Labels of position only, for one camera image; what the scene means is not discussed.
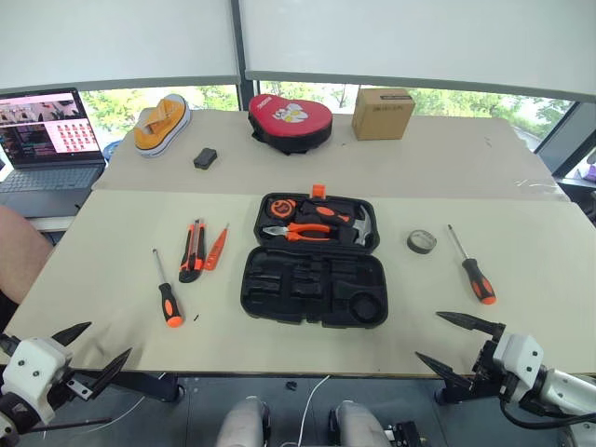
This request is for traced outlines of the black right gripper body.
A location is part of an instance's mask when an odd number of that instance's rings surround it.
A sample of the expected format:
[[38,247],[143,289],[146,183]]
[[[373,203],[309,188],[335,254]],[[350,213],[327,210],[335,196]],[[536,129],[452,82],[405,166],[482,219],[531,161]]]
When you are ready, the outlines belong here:
[[472,368],[473,386],[470,389],[473,399],[498,397],[510,399],[512,392],[512,373],[502,363],[494,359],[499,346],[496,340],[487,341],[482,347]]

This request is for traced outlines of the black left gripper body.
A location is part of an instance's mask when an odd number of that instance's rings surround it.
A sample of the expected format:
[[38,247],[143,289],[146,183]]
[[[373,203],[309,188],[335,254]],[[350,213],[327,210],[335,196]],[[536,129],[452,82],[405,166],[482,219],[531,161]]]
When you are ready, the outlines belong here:
[[50,408],[56,412],[74,398],[89,400],[92,395],[93,390],[87,384],[75,379],[75,371],[66,368],[61,378],[50,387],[47,393],[47,402]]

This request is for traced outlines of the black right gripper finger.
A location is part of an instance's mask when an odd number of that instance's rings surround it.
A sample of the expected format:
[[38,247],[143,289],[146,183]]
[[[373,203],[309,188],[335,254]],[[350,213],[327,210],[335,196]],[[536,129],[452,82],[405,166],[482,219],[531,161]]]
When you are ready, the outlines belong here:
[[454,372],[454,370],[450,366],[418,351],[415,351],[414,354],[421,361],[423,361],[428,368],[430,368],[434,373],[436,373],[446,382],[449,382],[454,386],[458,386],[464,389],[471,389],[473,387],[473,383],[469,379]]
[[469,331],[483,332],[491,335],[493,338],[500,338],[506,328],[506,325],[503,323],[488,321],[465,313],[438,311],[436,315],[458,327]]

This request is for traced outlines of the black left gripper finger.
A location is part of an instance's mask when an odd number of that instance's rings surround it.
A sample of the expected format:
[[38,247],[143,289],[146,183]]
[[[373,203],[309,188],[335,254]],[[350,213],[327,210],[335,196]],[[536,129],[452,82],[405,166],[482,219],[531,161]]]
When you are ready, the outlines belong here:
[[100,373],[90,386],[92,399],[96,399],[108,387],[115,377],[121,372],[127,362],[132,349],[129,348],[113,359]]
[[56,332],[52,335],[52,339],[61,345],[69,345],[76,340],[90,325],[90,321],[77,323],[74,326]]

